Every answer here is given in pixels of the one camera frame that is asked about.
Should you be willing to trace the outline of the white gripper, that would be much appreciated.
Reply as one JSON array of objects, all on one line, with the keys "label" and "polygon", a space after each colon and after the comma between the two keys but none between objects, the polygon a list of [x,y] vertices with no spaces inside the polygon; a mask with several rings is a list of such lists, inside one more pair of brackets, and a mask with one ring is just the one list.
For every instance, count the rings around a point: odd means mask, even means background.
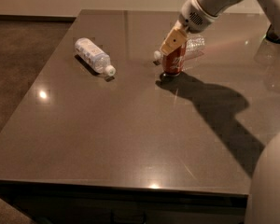
[{"label": "white gripper", "polygon": [[215,20],[214,16],[209,15],[203,10],[198,0],[187,0],[182,6],[175,23],[177,28],[173,28],[166,36],[161,44],[160,51],[164,55],[171,54],[188,40],[188,33],[198,34]]}]

